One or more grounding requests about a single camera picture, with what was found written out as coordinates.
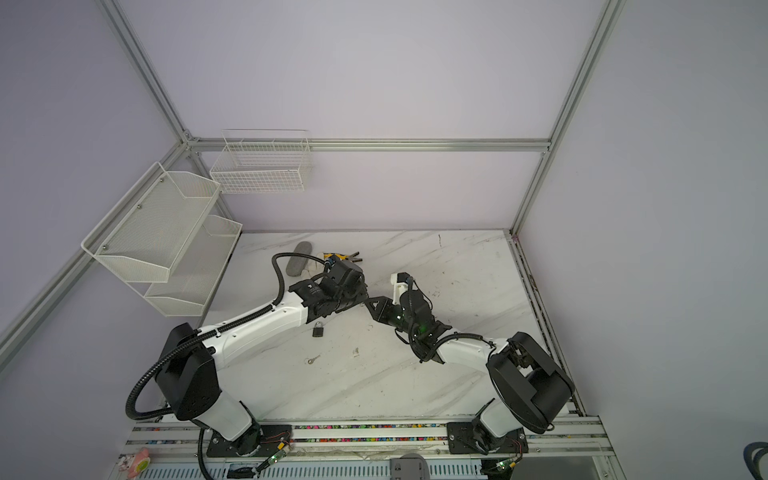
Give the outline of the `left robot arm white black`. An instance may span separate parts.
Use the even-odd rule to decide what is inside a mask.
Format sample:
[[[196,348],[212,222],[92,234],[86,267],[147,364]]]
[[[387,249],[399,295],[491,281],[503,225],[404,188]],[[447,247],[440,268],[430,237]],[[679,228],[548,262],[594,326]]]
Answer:
[[[219,382],[219,372],[278,334],[344,312],[368,298],[363,270],[332,255],[316,276],[286,284],[272,257],[278,292],[272,302],[241,316],[193,329],[187,323],[168,335],[162,355],[169,356],[154,379],[180,421],[218,434],[238,456],[250,456],[263,443],[263,429],[241,401]]]

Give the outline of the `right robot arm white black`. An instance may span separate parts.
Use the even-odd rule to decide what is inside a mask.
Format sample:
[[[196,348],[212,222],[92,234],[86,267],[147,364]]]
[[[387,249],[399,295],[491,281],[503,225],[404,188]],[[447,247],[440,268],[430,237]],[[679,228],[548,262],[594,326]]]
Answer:
[[[575,393],[564,369],[525,332],[496,340],[454,332],[436,319],[431,302],[413,288],[397,301],[378,296],[367,299],[365,306],[374,321],[394,329],[420,362],[469,367],[489,380],[494,396],[471,421],[448,432],[452,442],[471,452],[488,455],[512,444],[523,453],[519,436],[526,430],[549,431]]]

